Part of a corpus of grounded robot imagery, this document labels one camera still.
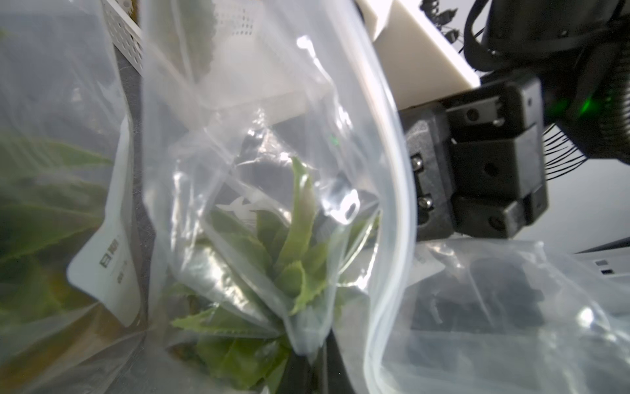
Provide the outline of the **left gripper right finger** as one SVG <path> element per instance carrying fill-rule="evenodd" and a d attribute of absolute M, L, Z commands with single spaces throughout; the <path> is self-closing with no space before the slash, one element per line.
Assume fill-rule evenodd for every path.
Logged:
<path fill-rule="evenodd" d="M 322 349 L 322 393 L 355 394 L 333 331 Z"/>

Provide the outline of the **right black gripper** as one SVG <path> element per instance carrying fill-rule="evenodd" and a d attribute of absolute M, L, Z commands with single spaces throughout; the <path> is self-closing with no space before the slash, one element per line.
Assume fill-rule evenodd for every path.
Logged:
<path fill-rule="evenodd" d="M 548 207 L 541 82 L 517 73 L 399 112 L 418 241 L 508 239 Z"/>

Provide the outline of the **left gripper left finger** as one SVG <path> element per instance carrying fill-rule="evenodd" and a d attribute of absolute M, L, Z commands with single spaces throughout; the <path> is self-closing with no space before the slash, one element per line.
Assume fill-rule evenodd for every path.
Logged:
<path fill-rule="evenodd" d="M 289 355 L 276 394 L 311 394 L 313 370 L 305 356 L 294 351 Z"/>

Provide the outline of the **clear zip-top bag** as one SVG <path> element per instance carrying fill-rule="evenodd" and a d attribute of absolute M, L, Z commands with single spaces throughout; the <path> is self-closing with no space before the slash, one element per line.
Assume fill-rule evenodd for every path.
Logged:
<path fill-rule="evenodd" d="M 146 1 L 159 393 L 378 393 L 414 243 L 400 120 L 354 1 Z"/>
<path fill-rule="evenodd" d="M 626 393 L 629 287 L 540 242 L 416 246 L 385 393 Z"/>

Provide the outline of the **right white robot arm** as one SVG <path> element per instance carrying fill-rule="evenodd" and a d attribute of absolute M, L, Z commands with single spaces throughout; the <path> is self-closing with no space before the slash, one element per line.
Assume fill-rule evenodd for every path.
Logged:
<path fill-rule="evenodd" d="M 419 241 L 535 223 L 558 172 L 553 126 L 588 159 L 629 161 L 628 2 L 476 1 L 460 35 L 479 86 L 418 62 L 405 77 L 427 86 L 399 112 Z"/>

